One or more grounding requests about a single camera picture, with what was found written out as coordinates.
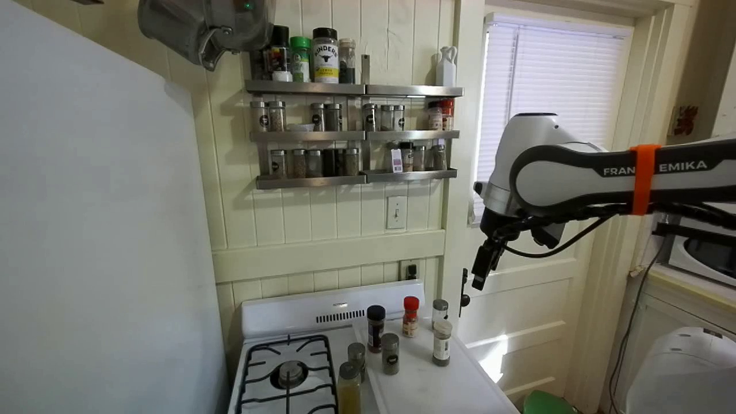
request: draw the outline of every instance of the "stove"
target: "stove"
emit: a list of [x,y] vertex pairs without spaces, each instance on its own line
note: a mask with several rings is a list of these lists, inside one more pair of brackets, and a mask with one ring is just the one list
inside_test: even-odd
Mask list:
[[[425,303],[424,282],[246,302],[243,346],[228,414],[339,414],[339,368],[347,362],[353,343],[366,343],[369,305],[384,305],[387,332],[401,334],[404,296]],[[369,376],[362,384],[364,414],[518,414],[458,339],[450,346],[450,364],[433,366],[433,334],[425,318],[417,339],[401,335],[401,347],[399,376],[384,376],[383,356],[369,353]]]

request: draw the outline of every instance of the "white appliance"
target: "white appliance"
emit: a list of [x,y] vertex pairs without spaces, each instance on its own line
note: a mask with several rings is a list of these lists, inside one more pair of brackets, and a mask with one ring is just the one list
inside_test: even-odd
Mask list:
[[[714,204],[736,213],[733,204]],[[736,287],[736,239],[733,231],[725,231],[711,224],[669,216],[669,225],[694,231],[693,235],[669,235],[664,239],[662,263],[687,273],[717,281]]]
[[662,335],[625,397],[625,414],[731,414],[736,343],[702,326]]
[[[401,335],[404,296],[424,303],[424,286],[408,281],[246,302],[243,346],[228,411],[337,411],[339,366],[347,362],[347,346],[369,341],[366,309],[384,305],[384,332]],[[429,318],[419,319],[414,339],[401,335],[396,376],[383,371],[379,354],[366,354],[364,414],[518,414],[458,339],[450,339],[450,364],[433,364]],[[273,386],[285,371],[302,371],[302,382]]]
[[0,2],[0,353],[0,411],[225,410],[188,95],[17,2]]

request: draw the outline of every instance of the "window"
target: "window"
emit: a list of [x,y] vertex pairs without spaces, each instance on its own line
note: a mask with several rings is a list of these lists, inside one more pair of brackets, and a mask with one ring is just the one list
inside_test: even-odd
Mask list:
[[488,181],[515,113],[556,113],[579,141],[610,146],[625,70],[629,28],[493,17],[478,120],[476,181]]

